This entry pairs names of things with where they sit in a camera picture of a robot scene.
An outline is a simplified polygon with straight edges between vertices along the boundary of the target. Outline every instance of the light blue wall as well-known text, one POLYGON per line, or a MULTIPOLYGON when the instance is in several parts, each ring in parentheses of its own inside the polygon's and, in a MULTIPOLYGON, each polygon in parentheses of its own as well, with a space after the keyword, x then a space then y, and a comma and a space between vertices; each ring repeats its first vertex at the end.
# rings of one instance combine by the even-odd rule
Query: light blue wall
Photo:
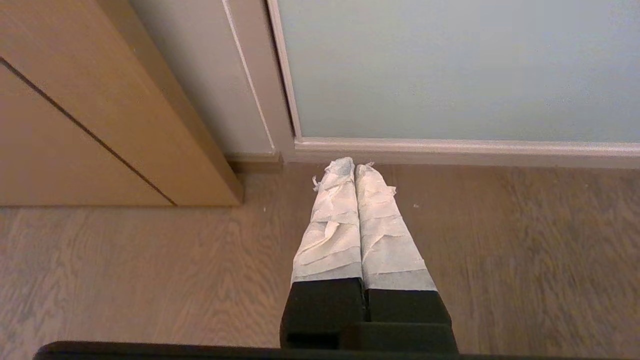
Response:
POLYGON ((640 142, 640 1, 278 4, 303 136, 640 142))

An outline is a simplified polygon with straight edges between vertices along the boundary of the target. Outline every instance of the wall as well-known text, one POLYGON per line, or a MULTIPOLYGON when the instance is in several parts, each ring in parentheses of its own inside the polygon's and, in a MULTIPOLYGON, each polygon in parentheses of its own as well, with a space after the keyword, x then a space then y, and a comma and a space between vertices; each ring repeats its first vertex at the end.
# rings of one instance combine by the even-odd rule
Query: wall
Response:
POLYGON ((279 0, 303 136, 640 142, 640 2, 279 0))
POLYGON ((223 152, 272 153, 223 2, 131 4, 223 152))

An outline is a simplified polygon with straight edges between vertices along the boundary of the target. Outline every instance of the open door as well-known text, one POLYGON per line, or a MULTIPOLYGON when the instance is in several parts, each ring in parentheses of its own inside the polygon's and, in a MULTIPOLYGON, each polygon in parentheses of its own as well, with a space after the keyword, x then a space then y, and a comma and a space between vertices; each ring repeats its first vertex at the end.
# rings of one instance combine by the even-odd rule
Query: open door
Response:
POLYGON ((0 55, 15 72, 167 204, 241 203, 239 181, 126 0, 7 0, 0 22, 0 55))

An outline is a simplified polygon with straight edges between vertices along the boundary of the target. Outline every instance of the wooden floor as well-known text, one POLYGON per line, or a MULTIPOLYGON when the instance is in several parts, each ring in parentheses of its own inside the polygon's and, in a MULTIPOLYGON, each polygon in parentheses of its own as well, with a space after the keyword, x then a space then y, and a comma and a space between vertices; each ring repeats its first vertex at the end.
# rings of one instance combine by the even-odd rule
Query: wooden floor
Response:
MULTIPOLYGON (((462 352, 640 357, 640 172, 380 166, 462 352)), ((318 165, 240 208, 0 209, 0 359, 54 340, 277 347, 318 165)))

